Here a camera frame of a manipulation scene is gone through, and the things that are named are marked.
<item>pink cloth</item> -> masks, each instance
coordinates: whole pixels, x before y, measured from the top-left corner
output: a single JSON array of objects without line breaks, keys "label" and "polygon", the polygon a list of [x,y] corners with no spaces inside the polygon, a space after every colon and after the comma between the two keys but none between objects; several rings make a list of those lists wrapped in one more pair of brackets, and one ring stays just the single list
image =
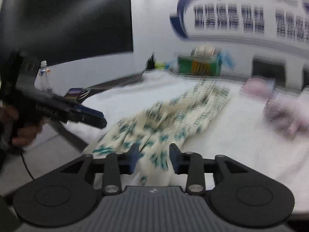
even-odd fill
[{"label": "pink cloth", "polygon": [[250,78],[242,87],[242,92],[268,99],[273,96],[274,86],[275,82],[273,80]]},{"label": "pink cloth", "polygon": [[309,121],[297,109],[296,102],[269,99],[264,107],[265,119],[276,129],[294,138],[297,131],[307,131]]}]

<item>black screen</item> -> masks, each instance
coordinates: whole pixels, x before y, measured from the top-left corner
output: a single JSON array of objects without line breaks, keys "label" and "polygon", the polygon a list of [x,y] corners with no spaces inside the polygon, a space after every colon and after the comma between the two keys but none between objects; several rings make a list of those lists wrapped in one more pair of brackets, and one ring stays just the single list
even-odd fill
[{"label": "black screen", "polygon": [[131,0],[4,0],[1,65],[13,49],[49,66],[132,52]]},{"label": "black screen", "polygon": [[252,61],[252,76],[274,78],[277,85],[285,87],[285,63],[280,61],[267,61],[254,57]]},{"label": "black screen", "polygon": [[302,90],[309,85],[309,67],[302,68]]}]

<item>white tablecloth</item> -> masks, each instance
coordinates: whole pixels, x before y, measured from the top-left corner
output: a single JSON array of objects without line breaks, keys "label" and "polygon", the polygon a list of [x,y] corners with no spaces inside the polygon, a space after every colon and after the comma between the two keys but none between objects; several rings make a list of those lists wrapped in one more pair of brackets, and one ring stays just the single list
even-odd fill
[{"label": "white tablecloth", "polygon": [[[174,98],[198,81],[176,77],[165,71],[145,73],[143,78],[142,84],[113,88],[84,101],[84,106],[104,113],[108,123],[104,130],[74,123],[65,127],[90,143],[121,118],[134,115],[157,101]],[[294,213],[308,212],[309,134],[298,134],[294,140],[285,138],[263,120],[265,101],[241,93],[241,83],[218,83],[230,88],[229,101],[206,132],[186,140],[182,151],[197,152],[209,159],[217,154],[231,157],[289,187],[295,196]],[[299,100],[304,109],[309,105],[309,93],[302,93],[299,98],[280,96]],[[124,177],[123,183],[134,184],[133,178]],[[186,178],[186,175],[175,175],[170,184],[185,187]],[[205,180],[207,189],[212,189],[212,175],[205,174]]]}]

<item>white towel with green pattern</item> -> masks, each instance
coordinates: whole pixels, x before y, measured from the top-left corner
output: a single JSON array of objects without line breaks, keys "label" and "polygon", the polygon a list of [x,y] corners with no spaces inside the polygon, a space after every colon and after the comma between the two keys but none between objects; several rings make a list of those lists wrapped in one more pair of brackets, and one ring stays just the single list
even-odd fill
[{"label": "white towel with green pattern", "polygon": [[202,80],[178,98],[157,102],[132,118],[120,120],[84,153],[105,158],[113,152],[125,153],[138,143],[138,184],[167,186],[174,174],[169,145],[175,143],[181,149],[186,138],[203,132],[225,105],[228,94],[227,88]]}]

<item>black cable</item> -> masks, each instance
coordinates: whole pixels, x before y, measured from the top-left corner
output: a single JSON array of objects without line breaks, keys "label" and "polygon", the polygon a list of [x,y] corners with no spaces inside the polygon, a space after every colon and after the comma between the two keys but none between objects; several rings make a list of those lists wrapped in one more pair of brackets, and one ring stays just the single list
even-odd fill
[{"label": "black cable", "polygon": [[29,176],[31,177],[31,179],[34,180],[32,174],[30,173],[30,171],[29,171],[29,169],[28,169],[28,167],[27,167],[27,164],[26,164],[26,162],[25,162],[24,155],[23,155],[22,153],[20,153],[20,155],[21,155],[21,158],[23,159],[23,163],[24,163],[24,165],[25,165],[25,168],[26,168],[26,170],[27,170],[27,173],[29,174]]}]

